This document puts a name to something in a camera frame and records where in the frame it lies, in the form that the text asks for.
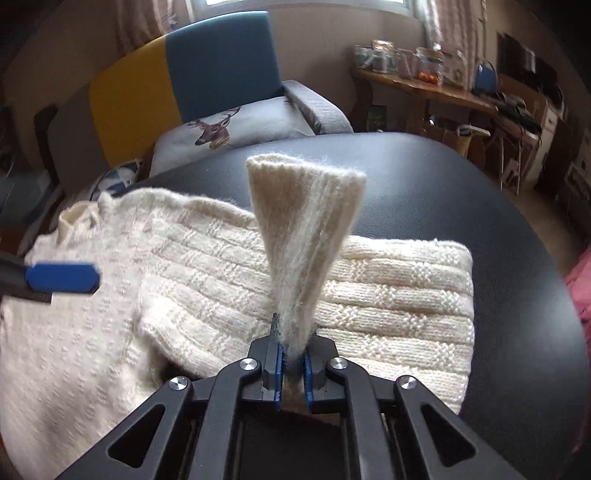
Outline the cream knitted sweater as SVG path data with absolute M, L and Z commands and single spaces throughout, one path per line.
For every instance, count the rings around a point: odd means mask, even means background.
M 280 315 L 290 356 L 311 334 L 370 374 L 412 374 L 451 410 L 475 343 L 473 260 L 453 241 L 351 232 L 366 177 L 280 154 L 246 161 L 252 209 L 163 189 L 64 211 L 30 264 L 97 267 L 92 295 L 1 304 L 1 438 L 25 479 L 52 479 L 162 384 L 245 357 Z

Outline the blue triangle pattern cushion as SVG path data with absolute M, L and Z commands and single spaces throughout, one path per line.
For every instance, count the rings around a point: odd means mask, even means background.
M 103 192 L 113 195 L 135 184 L 140 177 L 142 166 L 142 160 L 134 159 L 104 173 L 92 187 L 89 200 L 96 201 Z

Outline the deer print cushion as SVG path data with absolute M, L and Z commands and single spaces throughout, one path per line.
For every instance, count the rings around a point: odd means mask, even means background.
M 153 148 L 151 177 L 222 152 L 314 135 L 287 97 L 249 103 L 191 120 L 162 134 Z

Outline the left beige curtain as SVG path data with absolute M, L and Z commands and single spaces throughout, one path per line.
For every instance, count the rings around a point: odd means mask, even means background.
M 192 1 L 116 0 L 113 5 L 120 57 L 195 20 Z

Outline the beige curtain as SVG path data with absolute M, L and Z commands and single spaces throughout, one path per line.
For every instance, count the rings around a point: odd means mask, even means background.
M 477 1 L 422 0 L 415 2 L 418 18 L 426 31 L 427 44 L 458 47 L 467 60 L 467 87 L 474 86 L 478 59 Z
M 120 57 L 195 20 L 192 1 L 116 0 L 113 5 Z

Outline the pink cloth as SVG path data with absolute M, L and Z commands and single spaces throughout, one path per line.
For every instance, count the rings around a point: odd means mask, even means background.
M 565 284 L 584 331 L 588 357 L 591 357 L 591 250 L 589 248 L 581 254 L 578 263 L 565 277 Z

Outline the wooden side table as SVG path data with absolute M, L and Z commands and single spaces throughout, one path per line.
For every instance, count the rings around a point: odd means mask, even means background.
M 437 86 L 415 79 L 403 79 L 396 74 L 376 73 L 352 68 L 349 73 L 356 89 L 356 103 L 349 114 L 349 123 L 356 132 L 367 132 L 370 107 L 373 105 L 373 85 L 381 85 L 404 92 L 410 96 L 410 110 L 406 115 L 405 131 L 419 135 L 425 118 L 429 114 L 430 102 L 435 101 L 469 110 L 481 112 L 490 117 L 498 114 L 493 104 L 469 93 L 466 90 L 449 86 Z

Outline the jar with oranges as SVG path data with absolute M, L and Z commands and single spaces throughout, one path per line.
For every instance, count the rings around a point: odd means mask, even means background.
M 416 50 L 418 60 L 417 77 L 419 80 L 441 86 L 443 84 L 444 55 L 433 49 L 418 47 Z

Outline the blue bag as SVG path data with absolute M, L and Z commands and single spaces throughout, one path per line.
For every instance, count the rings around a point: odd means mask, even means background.
M 494 66 L 487 60 L 477 63 L 473 92 L 475 94 L 493 94 L 497 92 L 498 78 Z

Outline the black monitor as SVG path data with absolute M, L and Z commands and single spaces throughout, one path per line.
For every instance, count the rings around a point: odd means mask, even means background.
M 562 98 L 556 70 L 506 33 L 497 34 L 497 70 L 548 98 L 555 95 Z

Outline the right beige curtain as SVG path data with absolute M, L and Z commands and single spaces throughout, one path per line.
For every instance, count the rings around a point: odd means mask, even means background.
M 418 18 L 426 31 L 427 44 L 458 47 L 467 60 L 467 87 L 474 86 L 478 59 L 477 1 L 422 0 L 415 2 Z

